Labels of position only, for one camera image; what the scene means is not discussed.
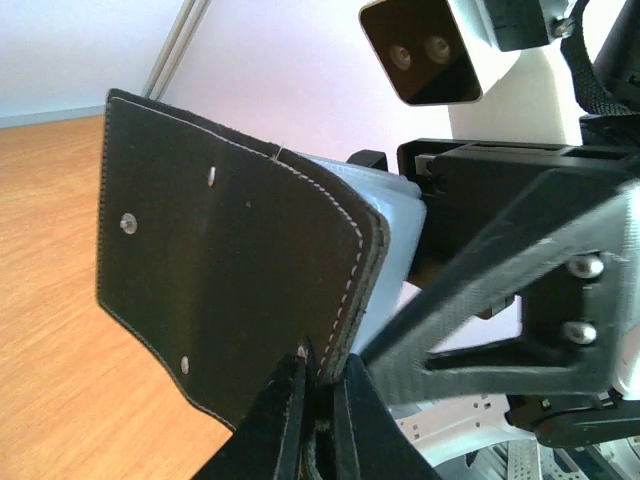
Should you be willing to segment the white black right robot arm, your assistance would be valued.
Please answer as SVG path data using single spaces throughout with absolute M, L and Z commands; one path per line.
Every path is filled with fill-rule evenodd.
M 376 1 L 359 20 L 398 96 L 469 102 L 494 57 L 560 39 L 578 103 L 627 115 L 598 82 L 583 1 Z M 639 155 L 604 147 L 417 140 L 400 147 L 427 217 L 418 262 L 442 269 L 347 363 L 335 398 L 336 470 L 433 478 L 390 407 L 499 394 L 502 418 L 543 446 L 639 431 L 615 387 L 639 321 Z

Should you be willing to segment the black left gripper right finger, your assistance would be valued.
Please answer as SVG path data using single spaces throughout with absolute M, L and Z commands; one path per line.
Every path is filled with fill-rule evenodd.
M 355 354 L 333 388 L 332 439 L 338 479 L 439 477 L 401 432 Z

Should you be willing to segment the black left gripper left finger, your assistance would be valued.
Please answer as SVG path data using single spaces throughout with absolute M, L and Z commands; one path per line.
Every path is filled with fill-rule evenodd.
M 231 438 L 194 475 L 196 479 L 300 477 L 305 432 L 306 360 L 286 355 Z

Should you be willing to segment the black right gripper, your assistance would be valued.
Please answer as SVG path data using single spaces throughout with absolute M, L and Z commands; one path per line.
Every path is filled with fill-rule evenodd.
M 431 279 L 502 211 L 363 350 L 382 400 L 607 390 L 639 287 L 639 150 L 416 139 L 397 164 L 427 209 L 410 280 Z M 438 350 L 511 295 L 517 337 Z

